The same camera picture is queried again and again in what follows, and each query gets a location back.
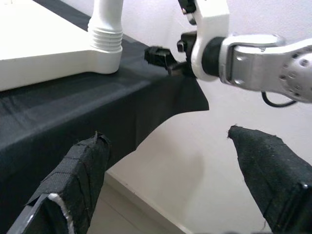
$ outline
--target white floor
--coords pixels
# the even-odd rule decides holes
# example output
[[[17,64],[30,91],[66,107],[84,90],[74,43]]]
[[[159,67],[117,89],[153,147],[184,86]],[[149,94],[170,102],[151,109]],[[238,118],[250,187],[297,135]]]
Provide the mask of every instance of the white floor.
[[[126,197],[104,183],[88,234],[169,234]]]

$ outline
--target white plastic base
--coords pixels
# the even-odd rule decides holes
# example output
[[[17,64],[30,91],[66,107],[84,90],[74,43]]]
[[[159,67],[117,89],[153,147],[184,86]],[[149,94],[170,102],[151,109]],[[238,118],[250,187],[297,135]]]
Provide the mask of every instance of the white plastic base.
[[[122,48],[91,47],[87,32],[31,0],[0,4],[0,29],[0,91],[119,68]]]

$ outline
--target baseboard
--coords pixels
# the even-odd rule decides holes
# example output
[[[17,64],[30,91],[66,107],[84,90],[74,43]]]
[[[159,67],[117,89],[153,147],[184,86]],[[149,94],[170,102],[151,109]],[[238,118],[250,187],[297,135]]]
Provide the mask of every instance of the baseboard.
[[[193,232],[185,228],[177,220],[170,217],[157,205],[149,201],[148,198],[136,193],[127,183],[122,181],[122,179],[113,172],[106,172],[104,180],[108,185],[139,207],[149,218],[170,231],[171,234],[193,234]]]

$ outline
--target white wall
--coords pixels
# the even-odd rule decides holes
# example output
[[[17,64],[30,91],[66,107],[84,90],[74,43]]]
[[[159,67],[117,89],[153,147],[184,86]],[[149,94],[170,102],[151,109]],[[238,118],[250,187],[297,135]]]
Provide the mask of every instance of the white wall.
[[[92,12],[91,0],[64,1]],[[231,32],[275,33],[289,40],[312,36],[311,0],[228,3]],[[181,32],[194,29],[176,0],[125,0],[122,19],[125,34],[174,51]],[[259,93],[219,81],[199,83],[211,110],[171,118],[110,173],[193,233],[260,231],[264,219],[244,183],[227,131],[238,124],[278,135],[312,163],[312,107],[274,109],[262,102]]]

